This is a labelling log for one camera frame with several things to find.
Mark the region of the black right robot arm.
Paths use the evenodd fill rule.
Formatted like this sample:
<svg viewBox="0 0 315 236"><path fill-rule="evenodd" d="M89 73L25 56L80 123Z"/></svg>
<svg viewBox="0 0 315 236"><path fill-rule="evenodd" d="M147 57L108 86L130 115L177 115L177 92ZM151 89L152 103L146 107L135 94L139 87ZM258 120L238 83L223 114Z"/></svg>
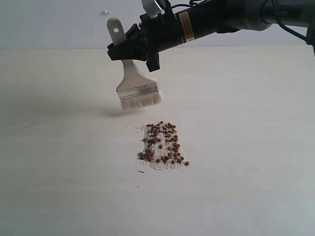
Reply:
<svg viewBox="0 0 315 236"><path fill-rule="evenodd" d="M315 45L313 0L191 0L184 10L167 0L142 1L145 14L108 46L111 60L144 61L150 72L160 69L159 52L208 36L240 30L263 31L272 24Z"/></svg>

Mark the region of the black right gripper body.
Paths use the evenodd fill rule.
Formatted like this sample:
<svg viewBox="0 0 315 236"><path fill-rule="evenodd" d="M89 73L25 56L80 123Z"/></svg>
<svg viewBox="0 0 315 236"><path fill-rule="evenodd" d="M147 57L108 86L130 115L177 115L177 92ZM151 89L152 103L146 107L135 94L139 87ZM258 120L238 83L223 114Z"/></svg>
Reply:
<svg viewBox="0 0 315 236"><path fill-rule="evenodd" d="M140 20L139 27L146 45L146 66L153 72L160 69L160 52L186 43L183 26L170 7L153 18L143 14Z"/></svg>

